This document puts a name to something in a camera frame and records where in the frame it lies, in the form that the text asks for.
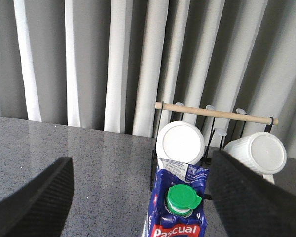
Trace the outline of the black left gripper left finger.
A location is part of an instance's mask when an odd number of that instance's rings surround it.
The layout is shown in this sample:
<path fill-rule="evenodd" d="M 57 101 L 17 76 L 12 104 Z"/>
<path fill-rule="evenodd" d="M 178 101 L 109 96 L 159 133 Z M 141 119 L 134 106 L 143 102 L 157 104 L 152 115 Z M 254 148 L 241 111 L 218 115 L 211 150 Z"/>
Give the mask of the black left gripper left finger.
<path fill-rule="evenodd" d="M 58 158 L 0 201 L 0 237 L 59 237 L 73 197 L 73 159 Z"/>

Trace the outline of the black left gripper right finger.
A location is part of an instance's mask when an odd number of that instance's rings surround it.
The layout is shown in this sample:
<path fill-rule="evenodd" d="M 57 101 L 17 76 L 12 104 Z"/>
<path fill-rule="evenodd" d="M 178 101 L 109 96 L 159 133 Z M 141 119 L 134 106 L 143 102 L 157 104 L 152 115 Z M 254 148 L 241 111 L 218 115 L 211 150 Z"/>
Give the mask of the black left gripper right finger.
<path fill-rule="evenodd" d="M 230 237 L 296 237 L 296 196 L 225 151 L 214 151 L 209 190 Z"/>

